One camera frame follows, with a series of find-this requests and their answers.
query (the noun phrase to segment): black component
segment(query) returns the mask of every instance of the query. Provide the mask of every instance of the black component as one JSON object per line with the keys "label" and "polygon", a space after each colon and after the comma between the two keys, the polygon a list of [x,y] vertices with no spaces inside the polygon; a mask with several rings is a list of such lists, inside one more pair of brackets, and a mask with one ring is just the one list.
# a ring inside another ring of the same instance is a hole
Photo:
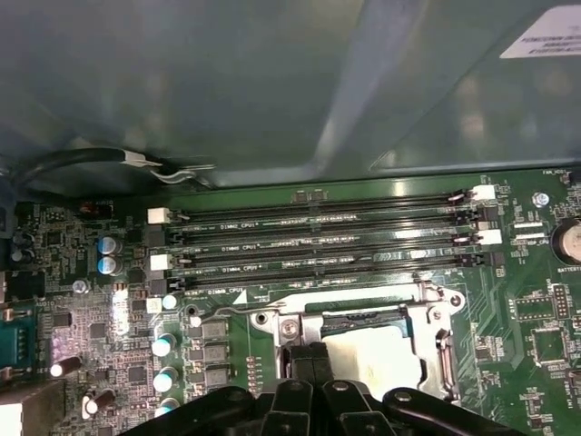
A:
{"label": "black component", "polygon": [[188,327],[186,335],[190,338],[201,338],[202,337],[202,327]]}
{"label": "black component", "polygon": [[147,371],[143,366],[132,366],[127,370],[129,383],[144,384],[147,382]]}
{"label": "black component", "polygon": [[433,431],[438,435],[503,434],[521,436],[524,433],[509,429],[471,411],[410,388],[397,388],[383,397],[388,419],[405,422],[415,429]]}
{"label": "black component", "polygon": [[132,268],[127,272],[127,282],[129,284],[145,282],[145,272],[141,268]]}
{"label": "black component", "polygon": [[87,221],[110,220],[113,218],[113,207],[110,204],[84,202],[78,208],[78,215]]}
{"label": "black component", "polygon": [[62,233],[60,232],[49,232],[46,234],[46,238],[44,240],[44,245],[58,245],[61,246],[63,244]]}
{"label": "black component", "polygon": [[545,426],[545,424],[543,424],[543,419],[540,416],[533,416],[530,419],[530,428],[532,430],[539,430],[542,429]]}
{"label": "black component", "polygon": [[107,329],[104,323],[98,322],[95,324],[91,324],[89,327],[89,335],[91,339],[101,339],[104,338],[107,334]]}
{"label": "black component", "polygon": [[113,436],[113,427],[101,427],[97,431],[97,436]]}
{"label": "black component", "polygon": [[203,383],[203,372],[190,372],[185,376],[188,383]]}
{"label": "black component", "polygon": [[5,273],[5,299],[31,300],[44,298],[44,272],[8,271]]}
{"label": "black component", "polygon": [[70,327],[73,324],[71,313],[56,313],[53,315],[53,327]]}
{"label": "black component", "polygon": [[479,221],[498,221],[498,206],[480,206],[477,208]]}
{"label": "black component", "polygon": [[568,175],[569,186],[575,186],[581,182],[581,170],[571,170]]}
{"label": "black component", "polygon": [[165,241],[165,231],[161,225],[150,225],[146,235],[145,244],[149,248],[164,247],[167,244]]}
{"label": "black component", "polygon": [[94,372],[94,379],[98,382],[106,382],[109,380],[109,371],[106,369],[97,370]]}
{"label": "black component", "polygon": [[476,358],[478,361],[490,361],[492,355],[489,348],[476,348]]}
{"label": "black component", "polygon": [[149,285],[149,294],[152,297],[161,297],[167,293],[168,284],[166,279],[151,280]]}
{"label": "black component", "polygon": [[146,309],[146,307],[147,307],[146,300],[133,300],[131,302],[131,310],[134,312],[142,312]]}
{"label": "black component", "polygon": [[571,246],[570,248],[575,247],[571,242],[568,243],[565,239],[566,233],[579,225],[581,225],[581,221],[577,218],[566,218],[561,221],[561,224],[559,224],[551,234],[551,247],[553,248],[553,253],[559,261],[566,263],[567,265],[581,264],[578,259],[572,257],[570,253],[567,252],[567,246]]}
{"label": "black component", "polygon": [[190,361],[201,361],[203,359],[203,351],[202,350],[189,350],[188,351],[188,359]]}
{"label": "black component", "polygon": [[125,234],[126,243],[141,243],[143,241],[142,229],[132,229]]}

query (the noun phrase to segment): integrated circuit chip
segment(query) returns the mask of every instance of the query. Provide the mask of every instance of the integrated circuit chip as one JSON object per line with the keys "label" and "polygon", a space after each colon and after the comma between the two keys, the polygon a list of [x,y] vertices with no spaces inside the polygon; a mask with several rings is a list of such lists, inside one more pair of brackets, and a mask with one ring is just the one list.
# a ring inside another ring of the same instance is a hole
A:
{"label": "integrated circuit chip", "polygon": [[129,383],[143,384],[147,381],[147,371],[143,366],[133,366],[127,370],[127,380]]}
{"label": "integrated circuit chip", "polygon": [[55,313],[53,315],[53,327],[70,327],[73,323],[73,316],[71,313]]}
{"label": "integrated circuit chip", "polygon": [[147,302],[145,300],[133,300],[131,302],[131,310],[134,312],[142,312],[147,308]]}
{"label": "integrated circuit chip", "polygon": [[204,373],[204,381],[206,388],[222,386],[228,384],[229,376],[227,368],[219,368],[215,370],[208,370]]}
{"label": "integrated circuit chip", "polygon": [[227,334],[227,325],[224,321],[202,324],[203,339],[219,339]]}
{"label": "integrated circuit chip", "polygon": [[89,335],[91,339],[101,339],[107,335],[106,326],[103,322],[91,324],[89,327]]}
{"label": "integrated circuit chip", "polygon": [[203,349],[203,359],[205,362],[224,362],[228,355],[226,345],[212,345]]}

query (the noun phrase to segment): white label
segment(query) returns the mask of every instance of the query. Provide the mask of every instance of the white label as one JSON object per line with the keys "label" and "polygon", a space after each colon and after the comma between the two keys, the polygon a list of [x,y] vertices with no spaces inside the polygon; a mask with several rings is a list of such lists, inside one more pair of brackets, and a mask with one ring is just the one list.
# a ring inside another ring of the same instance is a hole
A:
{"label": "white label", "polygon": [[581,5],[549,9],[500,57],[573,55],[581,55]]}

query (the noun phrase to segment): screw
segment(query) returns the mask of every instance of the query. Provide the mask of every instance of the screw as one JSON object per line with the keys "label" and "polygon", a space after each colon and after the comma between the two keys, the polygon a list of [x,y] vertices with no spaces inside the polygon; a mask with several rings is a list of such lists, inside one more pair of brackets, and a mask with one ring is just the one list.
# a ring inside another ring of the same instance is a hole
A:
{"label": "screw", "polygon": [[281,334],[287,339],[294,339],[299,335],[299,325],[293,320],[283,321]]}
{"label": "screw", "polygon": [[534,193],[533,194],[533,204],[538,207],[545,207],[550,202],[550,197],[546,193]]}
{"label": "screw", "polygon": [[411,395],[409,395],[407,392],[396,392],[396,400],[401,401],[401,402],[410,402],[411,401]]}
{"label": "screw", "polygon": [[333,383],[333,389],[335,391],[346,391],[349,385],[344,381],[336,381]]}

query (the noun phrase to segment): gray metal surface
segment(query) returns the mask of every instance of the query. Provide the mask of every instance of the gray metal surface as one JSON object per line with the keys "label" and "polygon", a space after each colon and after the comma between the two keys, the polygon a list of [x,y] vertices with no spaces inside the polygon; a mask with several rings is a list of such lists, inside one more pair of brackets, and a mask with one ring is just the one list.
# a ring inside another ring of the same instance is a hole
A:
{"label": "gray metal surface", "polygon": [[[581,58],[498,58],[567,3],[4,0],[0,164],[79,138],[216,163],[220,186],[572,162]],[[44,181],[150,179],[100,164]]]}

